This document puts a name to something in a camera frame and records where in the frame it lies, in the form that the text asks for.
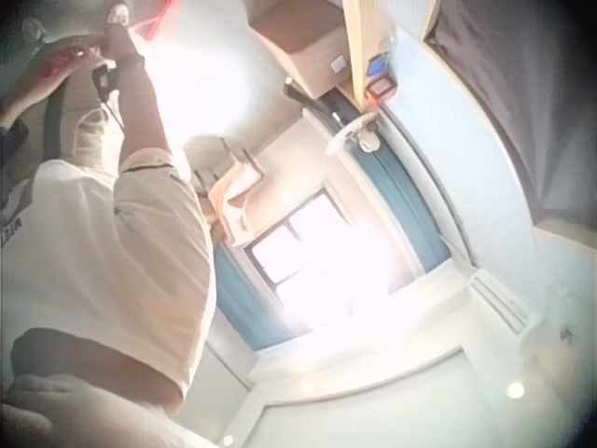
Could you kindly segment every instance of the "cardboard box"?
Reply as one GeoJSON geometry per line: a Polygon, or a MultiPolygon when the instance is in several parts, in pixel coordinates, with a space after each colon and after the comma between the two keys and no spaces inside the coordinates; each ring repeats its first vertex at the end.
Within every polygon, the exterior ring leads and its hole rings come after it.
{"type": "Polygon", "coordinates": [[[344,14],[327,0],[273,2],[250,26],[313,99],[351,74],[344,14]]]}

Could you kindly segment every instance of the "air vent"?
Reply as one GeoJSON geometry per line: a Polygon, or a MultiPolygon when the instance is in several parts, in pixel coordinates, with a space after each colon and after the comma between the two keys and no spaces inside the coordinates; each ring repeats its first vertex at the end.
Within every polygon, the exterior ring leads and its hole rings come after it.
{"type": "Polygon", "coordinates": [[[539,323],[539,316],[487,271],[477,271],[470,287],[473,296],[486,303],[517,338],[523,338],[539,323]]]}

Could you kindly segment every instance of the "white t-shirt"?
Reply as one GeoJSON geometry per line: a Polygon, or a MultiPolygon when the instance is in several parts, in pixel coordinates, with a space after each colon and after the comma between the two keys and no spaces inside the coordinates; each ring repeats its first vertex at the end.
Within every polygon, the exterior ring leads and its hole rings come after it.
{"type": "Polygon", "coordinates": [[[171,155],[134,152],[120,176],[40,165],[2,232],[3,357],[27,329],[56,329],[137,359],[186,394],[215,310],[213,249],[171,155]]]}

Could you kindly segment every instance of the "t-shirt sleeve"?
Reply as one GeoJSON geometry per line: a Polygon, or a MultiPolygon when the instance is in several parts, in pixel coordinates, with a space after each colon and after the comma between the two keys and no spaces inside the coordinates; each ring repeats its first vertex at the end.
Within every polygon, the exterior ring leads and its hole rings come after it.
{"type": "Polygon", "coordinates": [[[170,297],[207,300],[212,244],[197,195],[172,155],[133,152],[120,166],[114,203],[120,244],[142,277],[170,297]]]}

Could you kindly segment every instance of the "sticker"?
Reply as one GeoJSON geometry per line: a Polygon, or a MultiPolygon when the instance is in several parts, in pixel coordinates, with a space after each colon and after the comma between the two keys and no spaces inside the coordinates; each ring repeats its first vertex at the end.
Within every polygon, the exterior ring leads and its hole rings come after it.
{"type": "Polygon", "coordinates": [[[344,70],[348,65],[346,64],[346,61],[344,60],[344,56],[340,55],[338,58],[336,58],[334,61],[332,61],[331,67],[332,70],[334,70],[334,73],[338,74],[339,72],[341,72],[342,70],[344,70]]]}

